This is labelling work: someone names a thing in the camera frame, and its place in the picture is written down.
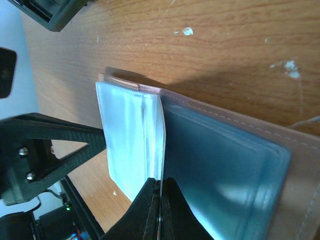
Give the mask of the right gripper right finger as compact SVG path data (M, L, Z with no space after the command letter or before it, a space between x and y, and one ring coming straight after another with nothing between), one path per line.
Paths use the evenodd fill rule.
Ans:
M161 197L161 240L211 240L212 236L197 220L176 180L163 182Z

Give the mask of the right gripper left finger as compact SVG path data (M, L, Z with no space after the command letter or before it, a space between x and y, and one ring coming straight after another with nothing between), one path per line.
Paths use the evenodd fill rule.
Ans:
M160 181L148 178L134 201L102 240L156 240L158 238Z

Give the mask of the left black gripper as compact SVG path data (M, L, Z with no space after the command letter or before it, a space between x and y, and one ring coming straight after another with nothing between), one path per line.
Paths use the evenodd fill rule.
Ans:
M52 141L85 143L58 159ZM0 199L6 206L26 203L106 148L100 128L40 113L0 122Z

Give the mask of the pink leather card holder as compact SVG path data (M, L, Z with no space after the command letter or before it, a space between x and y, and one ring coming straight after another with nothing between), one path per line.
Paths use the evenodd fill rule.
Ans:
M149 178L215 240L313 240L320 227L320 139L100 74L108 171L133 201Z

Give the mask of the black card bin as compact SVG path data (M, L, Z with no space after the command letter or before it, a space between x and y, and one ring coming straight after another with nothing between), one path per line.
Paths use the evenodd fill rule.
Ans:
M8 0L51 32L60 32L87 5L87 0Z

